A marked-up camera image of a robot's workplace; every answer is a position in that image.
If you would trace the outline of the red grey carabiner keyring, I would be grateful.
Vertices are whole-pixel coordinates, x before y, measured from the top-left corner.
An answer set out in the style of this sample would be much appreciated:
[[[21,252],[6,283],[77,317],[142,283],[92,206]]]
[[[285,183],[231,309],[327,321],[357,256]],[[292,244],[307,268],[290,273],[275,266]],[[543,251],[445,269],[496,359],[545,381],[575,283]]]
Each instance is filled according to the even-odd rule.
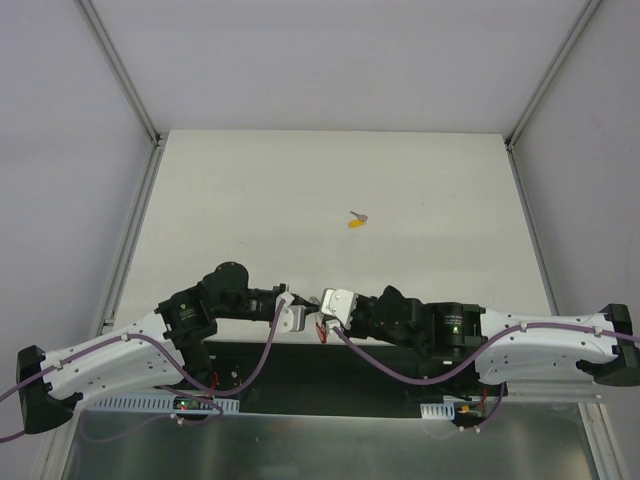
[[[324,322],[317,322],[315,324],[316,334],[321,344],[328,342],[329,329]]]

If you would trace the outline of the key with yellow tag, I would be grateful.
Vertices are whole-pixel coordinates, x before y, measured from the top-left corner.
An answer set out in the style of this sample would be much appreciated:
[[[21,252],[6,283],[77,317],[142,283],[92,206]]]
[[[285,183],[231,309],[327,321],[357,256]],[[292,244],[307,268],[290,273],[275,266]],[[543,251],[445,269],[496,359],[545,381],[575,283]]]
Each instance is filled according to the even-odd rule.
[[[365,214],[360,214],[355,211],[351,211],[350,214],[353,216],[353,218],[348,222],[348,227],[350,229],[360,228],[368,221],[368,216]]]

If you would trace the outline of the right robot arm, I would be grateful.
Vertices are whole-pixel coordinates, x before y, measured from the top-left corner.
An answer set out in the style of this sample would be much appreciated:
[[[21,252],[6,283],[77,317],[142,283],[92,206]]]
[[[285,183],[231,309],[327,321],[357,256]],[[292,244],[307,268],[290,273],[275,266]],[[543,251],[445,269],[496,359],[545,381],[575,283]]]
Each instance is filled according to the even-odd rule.
[[[451,382],[461,394],[510,381],[583,375],[597,385],[639,384],[639,338],[622,304],[577,316],[535,316],[459,302],[424,303],[388,286],[379,297],[338,292],[332,332],[386,375],[412,386]],[[413,373],[362,348],[374,339],[413,352]]]

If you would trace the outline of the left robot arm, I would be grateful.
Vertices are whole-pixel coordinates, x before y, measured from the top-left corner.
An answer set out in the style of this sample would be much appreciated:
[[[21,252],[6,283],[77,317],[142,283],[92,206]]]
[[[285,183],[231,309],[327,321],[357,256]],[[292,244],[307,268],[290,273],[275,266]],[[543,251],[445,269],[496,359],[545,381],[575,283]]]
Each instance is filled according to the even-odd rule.
[[[22,349],[16,393],[23,431],[48,432],[110,396],[180,382],[221,397],[222,377],[204,344],[219,320],[266,322],[272,341],[279,327],[303,330],[306,316],[318,309],[318,300],[292,294],[285,284],[252,288],[243,265],[222,263],[126,327],[56,351]]]

